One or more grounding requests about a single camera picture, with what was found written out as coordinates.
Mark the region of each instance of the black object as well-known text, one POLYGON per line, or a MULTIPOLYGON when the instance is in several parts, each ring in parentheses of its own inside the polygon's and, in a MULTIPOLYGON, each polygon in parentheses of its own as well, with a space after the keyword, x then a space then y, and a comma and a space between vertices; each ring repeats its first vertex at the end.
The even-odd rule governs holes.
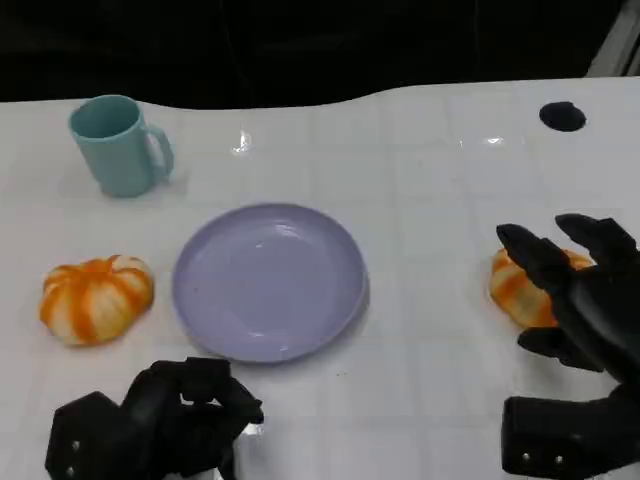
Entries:
POLYGON ((540 120, 547 127, 560 132, 575 132, 587 123, 582 110, 571 102, 547 103, 540 109, 540 120))
POLYGON ((56 410, 45 468, 53 480, 161 480, 217 468, 235 480, 233 442, 264 421, 229 362, 159 361, 120 407, 93 392, 56 410))
POLYGON ((558 226, 597 265, 574 270, 564 252, 518 225, 498 237, 545 290, 559 327, 529 329, 518 343, 563 365, 610 373, 609 397, 563 402, 512 397, 502 421, 502 466, 513 474, 577 480, 640 460, 640 254, 614 220, 567 214, 558 226))

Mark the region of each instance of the plate rim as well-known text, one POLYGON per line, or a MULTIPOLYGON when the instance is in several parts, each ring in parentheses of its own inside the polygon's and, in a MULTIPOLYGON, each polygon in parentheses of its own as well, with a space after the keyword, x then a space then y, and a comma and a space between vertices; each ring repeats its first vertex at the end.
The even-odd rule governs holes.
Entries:
POLYGON ((318 350, 320 350, 321 348, 325 347, 326 345, 328 345, 329 343, 331 343, 333 340, 335 340, 337 337, 340 336, 341 333, 343 333, 347 327, 349 325, 352 325, 353 322, 356 322, 357 320, 359 320, 360 318, 362 318, 369 306, 369 300, 370 298, 370 280, 369 280, 369 273, 367 270, 367 266, 366 263, 364 261, 364 256, 362 255, 362 251, 360 250, 360 247, 358 246, 358 243, 356 242, 355 238, 353 238, 353 236, 351 235, 351 233, 349 233, 349 231, 343 227, 340 222, 338 222, 337 220, 335 220, 333 217, 331 217, 330 215, 327 215, 326 213, 317 210, 315 208, 310 208, 310 207, 306 207, 306 206, 302 206, 302 205, 298 205, 295 203, 285 203, 285 202, 261 202, 261 203, 254 203, 254 204, 250 204, 250 205, 245 205, 245 206, 241 206, 241 207, 237 207, 237 208, 233 208, 227 212, 224 212, 221 215, 218 215, 214 218, 212 218, 211 220, 207 221, 204 225, 202 225, 200 228, 198 228, 187 240, 187 242, 183 245, 182 249, 180 250, 180 254, 178 255, 177 260, 174 263, 173 266, 173 270, 171 272, 171 300, 172 300, 172 304, 173 304, 173 309, 175 311, 175 314, 178 317, 178 323, 181 326, 181 329, 183 331, 183 333, 189 338, 191 339, 193 342, 195 342, 198 346, 204 348, 207 353, 211 354, 211 355, 215 355, 221 358, 225 358, 227 360, 233 360, 236 362, 241 362, 241 363, 254 363, 254 364, 277 364, 277 363, 283 363, 283 362, 288 362, 288 361, 292 361, 298 358, 302 358, 302 357, 306 357, 308 355, 311 355, 314 352, 317 352, 318 350), (181 307, 179 306, 179 302, 177 301, 177 297, 178 297, 178 282, 176 281, 177 276, 178 276, 178 271, 181 270, 179 267, 181 265, 183 265, 186 260, 187 260, 187 251, 192 250, 190 247, 196 243, 196 241, 205 234, 205 232, 211 228, 213 228, 216 224, 222 223, 224 221, 226 221, 229 217, 234 217, 237 215, 242 215, 248 211, 252 211, 252 210, 260 210, 260 209, 265 209, 265 208, 284 208, 284 209, 294 209, 294 210, 303 210, 306 211, 307 213, 311 213, 312 215, 316 215, 319 217, 324 218, 325 220, 329 221, 331 224, 333 224, 338 230, 341 230, 342 233, 345 235, 345 237, 347 238, 348 242, 352 245, 355 253, 356 253, 356 260, 358 263, 358 270, 359 270, 359 279, 360 279, 360 285, 359 285, 359 291, 358 291, 358 295, 357 295, 357 299, 353 305, 353 308, 351 310, 351 312, 349 313, 349 315, 345 315, 345 318, 343 321, 339 322, 337 324, 337 326, 330 331, 329 334, 327 335, 323 335, 319 341, 317 342, 311 342, 308 346, 305 346, 304 348, 302 348, 302 351, 300 351, 300 349, 294 350, 293 352, 290 353, 285 353, 284 355, 282 355, 279 358, 258 358, 258 357, 245 357, 242 355, 233 355, 233 354, 229 354, 228 352, 222 352, 222 351, 217 351, 216 349, 210 347, 207 345, 207 341, 203 341, 201 338, 198 338, 198 335, 195 335, 194 332, 192 331, 192 328, 188 326, 187 321, 185 320, 185 317, 187 315, 184 314, 184 312, 182 311, 181 307))

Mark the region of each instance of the pumpkin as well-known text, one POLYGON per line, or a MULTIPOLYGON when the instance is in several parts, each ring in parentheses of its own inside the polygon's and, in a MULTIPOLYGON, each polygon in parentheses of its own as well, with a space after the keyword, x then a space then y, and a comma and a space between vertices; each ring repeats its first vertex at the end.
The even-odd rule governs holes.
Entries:
MULTIPOLYGON (((592 265, 591 260, 564 250, 576 270, 592 265)), ((489 291, 493 301, 523 328, 553 327, 558 324, 551 312, 549 295, 536 287, 525 271, 515 264, 505 249, 493 257, 489 291)))
POLYGON ((68 345, 96 345, 124 333, 152 300, 147 265, 135 257, 113 255, 49 272, 40 320, 68 345))

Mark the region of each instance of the decorative pumpkin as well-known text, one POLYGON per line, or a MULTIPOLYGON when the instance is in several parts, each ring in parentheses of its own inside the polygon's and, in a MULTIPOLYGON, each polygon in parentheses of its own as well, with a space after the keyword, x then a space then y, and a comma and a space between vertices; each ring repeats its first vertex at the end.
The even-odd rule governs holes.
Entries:
POLYGON ((44 281, 40 320, 68 345, 96 345, 124 333, 152 300, 147 265, 113 255, 53 269, 44 281))
MULTIPOLYGON (((576 270, 592 265, 591 260, 564 250, 576 270)), ((558 323, 551 313, 551 299, 536 287, 525 271, 516 265, 505 249, 493 257, 489 291, 493 301, 523 328, 553 327, 558 323)))

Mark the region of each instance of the mug handle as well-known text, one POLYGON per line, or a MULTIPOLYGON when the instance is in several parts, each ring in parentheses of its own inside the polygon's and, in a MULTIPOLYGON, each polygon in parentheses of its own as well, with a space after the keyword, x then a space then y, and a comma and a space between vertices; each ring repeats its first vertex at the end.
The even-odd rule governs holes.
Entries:
POLYGON ((151 135, 158 141, 160 151, 162 152, 162 176, 163 178, 167 178, 171 170, 173 170, 173 150, 171 150, 169 139, 167 139, 162 129, 155 125, 143 125, 142 129, 147 135, 151 135))

